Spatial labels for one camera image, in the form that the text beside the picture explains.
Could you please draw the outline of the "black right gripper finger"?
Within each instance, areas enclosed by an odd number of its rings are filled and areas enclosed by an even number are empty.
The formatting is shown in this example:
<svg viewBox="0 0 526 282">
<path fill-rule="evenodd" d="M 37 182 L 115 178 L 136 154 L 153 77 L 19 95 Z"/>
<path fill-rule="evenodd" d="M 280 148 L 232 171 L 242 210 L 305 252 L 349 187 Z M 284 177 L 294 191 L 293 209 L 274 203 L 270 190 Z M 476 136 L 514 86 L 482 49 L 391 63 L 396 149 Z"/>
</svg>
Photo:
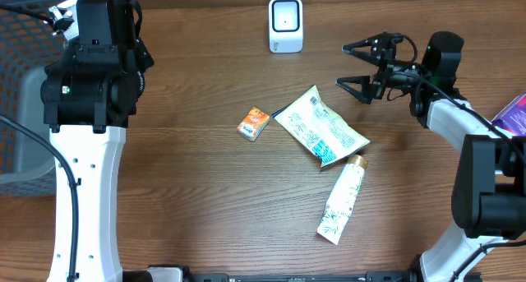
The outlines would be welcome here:
<svg viewBox="0 0 526 282">
<path fill-rule="evenodd" d="M 372 102 L 372 84 L 369 76 L 340 77 L 336 79 L 335 84 L 362 104 L 370 104 Z"/>
<path fill-rule="evenodd" d="M 378 67 L 381 57 L 381 50 L 378 48 L 380 42 L 381 37 L 375 35 L 358 42 L 344 44 L 342 51 Z"/>
</svg>

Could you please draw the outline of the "gold wet wipes pack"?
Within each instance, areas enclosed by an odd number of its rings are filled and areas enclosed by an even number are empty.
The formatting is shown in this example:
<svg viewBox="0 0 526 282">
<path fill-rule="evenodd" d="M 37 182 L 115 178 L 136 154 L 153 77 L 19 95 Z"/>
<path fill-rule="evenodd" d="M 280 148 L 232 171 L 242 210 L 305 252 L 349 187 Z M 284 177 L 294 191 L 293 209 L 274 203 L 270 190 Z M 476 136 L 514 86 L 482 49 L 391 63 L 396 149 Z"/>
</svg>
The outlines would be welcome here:
<svg viewBox="0 0 526 282">
<path fill-rule="evenodd" d="M 322 169 L 370 143 L 321 100 L 316 85 L 272 118 L 321 162 Z"/>
</svg>

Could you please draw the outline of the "small orange box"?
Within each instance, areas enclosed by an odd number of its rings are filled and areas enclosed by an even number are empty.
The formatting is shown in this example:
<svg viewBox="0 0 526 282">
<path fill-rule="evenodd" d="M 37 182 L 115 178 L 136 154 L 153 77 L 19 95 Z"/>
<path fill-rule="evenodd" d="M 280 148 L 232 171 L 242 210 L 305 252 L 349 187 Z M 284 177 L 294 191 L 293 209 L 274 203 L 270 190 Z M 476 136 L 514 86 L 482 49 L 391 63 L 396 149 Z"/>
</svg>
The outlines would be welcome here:
<svg viewBox="0 0 526 282">
<path fill-rule="evenodd" d="M 269 122 L 270 115 L 262 112 L 257 107 L 253 107 L 240 122 L 237 130 L 249 141 L 255 141 Z"/>
</svg>

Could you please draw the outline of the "white floral tube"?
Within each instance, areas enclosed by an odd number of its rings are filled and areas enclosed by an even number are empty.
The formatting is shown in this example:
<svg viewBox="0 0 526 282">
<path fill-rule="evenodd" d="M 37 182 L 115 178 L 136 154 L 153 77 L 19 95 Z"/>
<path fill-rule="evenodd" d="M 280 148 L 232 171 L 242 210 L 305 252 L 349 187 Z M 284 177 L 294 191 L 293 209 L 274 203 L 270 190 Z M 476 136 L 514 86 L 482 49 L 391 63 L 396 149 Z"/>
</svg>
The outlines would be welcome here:
<svg viewBox="0 0 526 282">
<path fill-rule="evenodd" d="M 365 157 L 350 157 L 325 203 L 316 232 L 334 245 L 339 244 L 344 228 L 351 218 L 367 166 L 368 160 Z"/>
</svg>

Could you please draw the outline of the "red purple snack packet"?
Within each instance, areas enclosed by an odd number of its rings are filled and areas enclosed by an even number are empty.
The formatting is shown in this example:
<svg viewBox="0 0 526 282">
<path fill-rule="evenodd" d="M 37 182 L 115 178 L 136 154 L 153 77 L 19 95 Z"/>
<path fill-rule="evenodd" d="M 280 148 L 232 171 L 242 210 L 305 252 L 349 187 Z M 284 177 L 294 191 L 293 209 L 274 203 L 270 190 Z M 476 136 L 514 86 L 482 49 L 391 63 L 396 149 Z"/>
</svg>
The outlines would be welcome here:
<svg viewBox="0 0 526 282">
<path fill-rule="evenodd" d="M 518 95 L 491 120 L 491 123 L 494 126 L 498 126 L 515 134 L 516 136 L 525 136 L 525 105 L 525 94 Z"/>
</svg>

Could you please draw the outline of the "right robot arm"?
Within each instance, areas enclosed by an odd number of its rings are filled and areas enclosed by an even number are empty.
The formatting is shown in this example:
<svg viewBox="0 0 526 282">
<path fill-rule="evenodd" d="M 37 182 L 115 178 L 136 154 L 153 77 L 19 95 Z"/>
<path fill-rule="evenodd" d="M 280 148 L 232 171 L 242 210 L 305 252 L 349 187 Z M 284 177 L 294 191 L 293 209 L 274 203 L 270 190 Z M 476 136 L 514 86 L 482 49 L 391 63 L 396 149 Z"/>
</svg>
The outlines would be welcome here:
<svg viewBox="0 0 526 282">
<path fill-rule="evenodd" d="M 499 247 L 525 244 L 525 139 L 477 113 L 454 84 L 464 39 L 450 31 L 434 33 L 421 62 L 397 59 L 401 33 L 383 32 L 345 44 L 344 53 L 376 66 L 373 76 L 337 79 L 363 104 L 387 90 L 410 95 L 418 122 L 459 152 L 451 196 L 453 221 L 435 245 L 414 257 L 392 280 L 479 281 L 481 259 Z"/>
</svg>

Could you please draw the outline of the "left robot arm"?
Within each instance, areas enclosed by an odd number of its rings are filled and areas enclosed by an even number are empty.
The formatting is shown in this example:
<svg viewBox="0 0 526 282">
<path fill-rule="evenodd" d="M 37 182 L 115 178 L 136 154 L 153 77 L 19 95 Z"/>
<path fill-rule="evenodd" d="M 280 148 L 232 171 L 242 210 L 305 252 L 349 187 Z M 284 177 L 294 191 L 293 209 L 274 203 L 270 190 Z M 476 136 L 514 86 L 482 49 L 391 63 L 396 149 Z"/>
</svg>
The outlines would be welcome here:
<svg viewBox="0 0 526 282">
<path fill-rule="evenodd" d="M 140 37 L 137 0 L 68 0 L 52 9 L 67 21 L 62 58 L 40 90 L 57 150 L 52 281 L 119 281 L 118 169 L 129 118 L 154 59 Z"/>
</svg>

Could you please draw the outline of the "white barcode scanner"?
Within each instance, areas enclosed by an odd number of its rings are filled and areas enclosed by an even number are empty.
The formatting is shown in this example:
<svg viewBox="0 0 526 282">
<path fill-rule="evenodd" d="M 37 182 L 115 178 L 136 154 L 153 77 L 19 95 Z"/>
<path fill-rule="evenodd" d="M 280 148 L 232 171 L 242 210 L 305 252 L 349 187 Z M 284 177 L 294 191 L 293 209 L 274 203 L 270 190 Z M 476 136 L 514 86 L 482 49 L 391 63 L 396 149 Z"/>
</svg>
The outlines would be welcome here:
<svg viewBox="0 0 526 282">
<path fill-rule="evenodd" d="M 270 0 L 269 47 L 272 53 L 299 53 L 303 48 L 302 0 Z"/>
</svg>

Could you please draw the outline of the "grey plastic mesh basket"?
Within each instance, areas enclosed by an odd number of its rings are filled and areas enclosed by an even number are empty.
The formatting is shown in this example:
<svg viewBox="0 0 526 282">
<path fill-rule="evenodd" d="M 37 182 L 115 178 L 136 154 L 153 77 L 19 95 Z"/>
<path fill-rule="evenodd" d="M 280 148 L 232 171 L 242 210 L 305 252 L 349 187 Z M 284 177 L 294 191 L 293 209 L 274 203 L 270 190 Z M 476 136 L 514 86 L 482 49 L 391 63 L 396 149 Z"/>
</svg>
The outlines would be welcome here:
<svg viewBox="0 0 526 282">
<path fill-rule="evenodd" d="M 46 15 L 65 0 L 1 0 L 2 4 Z M 27 127 L 45 140 L 40 86 L 44 68 L 62 57 L 64 38 L 53 36 L 45 22 L 1 11 L 1 115 Z M 1 124 L 1 193 L 47 196 L 56 192 L 54 157 L 40 144 Z"/>
</svg>

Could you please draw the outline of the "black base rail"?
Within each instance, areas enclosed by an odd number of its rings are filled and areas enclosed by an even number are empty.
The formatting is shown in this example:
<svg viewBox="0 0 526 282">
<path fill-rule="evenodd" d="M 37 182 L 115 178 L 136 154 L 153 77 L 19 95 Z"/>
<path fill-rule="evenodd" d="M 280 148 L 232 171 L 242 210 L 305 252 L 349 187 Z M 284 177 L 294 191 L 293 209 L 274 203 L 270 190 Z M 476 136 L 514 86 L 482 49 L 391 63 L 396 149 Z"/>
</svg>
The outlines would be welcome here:
<svg viewBox="0 0 526 282">
<path fill-rule="evenodd" d="M 412 269 L 368 271 L 354 275 L 228 275 L 196 274 L 188 266 L 155 265 L 146 270 L 124 271 L 122 282 L 417 282 L 423 281 Z"/>
</svg>

